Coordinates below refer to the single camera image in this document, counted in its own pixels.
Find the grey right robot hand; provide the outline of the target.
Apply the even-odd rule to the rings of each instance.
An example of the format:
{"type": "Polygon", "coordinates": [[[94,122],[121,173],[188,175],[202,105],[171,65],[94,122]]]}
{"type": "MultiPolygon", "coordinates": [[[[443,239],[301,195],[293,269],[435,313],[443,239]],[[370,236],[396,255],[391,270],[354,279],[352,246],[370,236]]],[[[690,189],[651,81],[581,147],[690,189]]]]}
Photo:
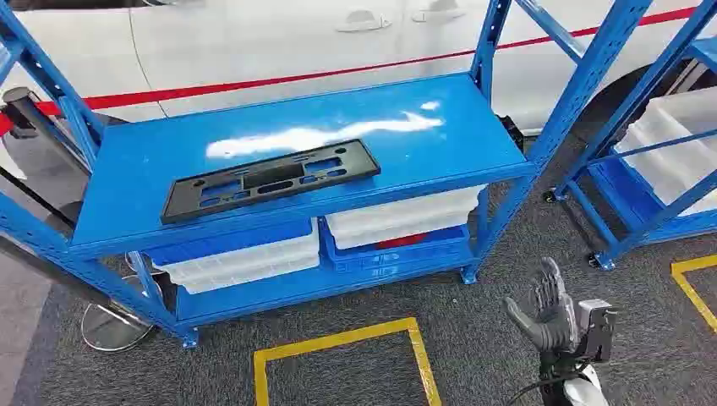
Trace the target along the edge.
{"type": "Polygon", "coordinates": [[[535,316],[526,315],[517,302],[505,297],[503,310],[538,351],[574,351],[580,341],[572,297],[561,271],[551,257],[542,257],[532,294],[535,316]]]}

